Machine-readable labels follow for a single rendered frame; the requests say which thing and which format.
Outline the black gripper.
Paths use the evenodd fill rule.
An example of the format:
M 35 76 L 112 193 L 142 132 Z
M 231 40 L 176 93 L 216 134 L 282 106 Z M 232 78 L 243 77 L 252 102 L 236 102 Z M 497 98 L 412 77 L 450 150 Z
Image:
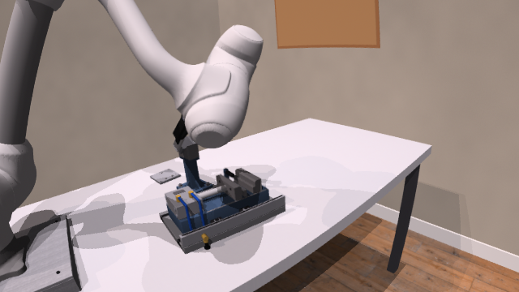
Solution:
M 185 127 L 185 120 L 183 118 L 183 116 L 181 115 L 181 118 L 177 124 L 177 126 L 175 127 L 174 129 L 174 137 L 175 137 L 175 141 L 174 141 L 174 148 L 176 150 L 176 152 L 179 152 L 181 146 L 182 146 L 182 143 L 184 141 L 184 138 L 187 136 L 187 129 Z

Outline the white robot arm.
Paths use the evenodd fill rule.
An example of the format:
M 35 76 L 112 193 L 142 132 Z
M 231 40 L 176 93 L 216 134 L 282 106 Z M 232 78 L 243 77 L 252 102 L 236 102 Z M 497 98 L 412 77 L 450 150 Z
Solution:
M 249 85 L 263 39 L 234 25 L 218 40 L 207 64 L 188 65 L 157 40 L 134 0 L 98 0 L 141 67 L 174 99 L 187 133 L 204 148 L 220 148 L 240 131 Z M 30 238 L 16 238 L 14 212 L 36 183 L 28 116 L 41 53 L 54 11 L 64 0 L 16 0 L 0 62 L 0 281 L 23 274 Z M 218 66 L 219 65 L 219 66 Z M 35 172 L 35 173 L 34 173 Z

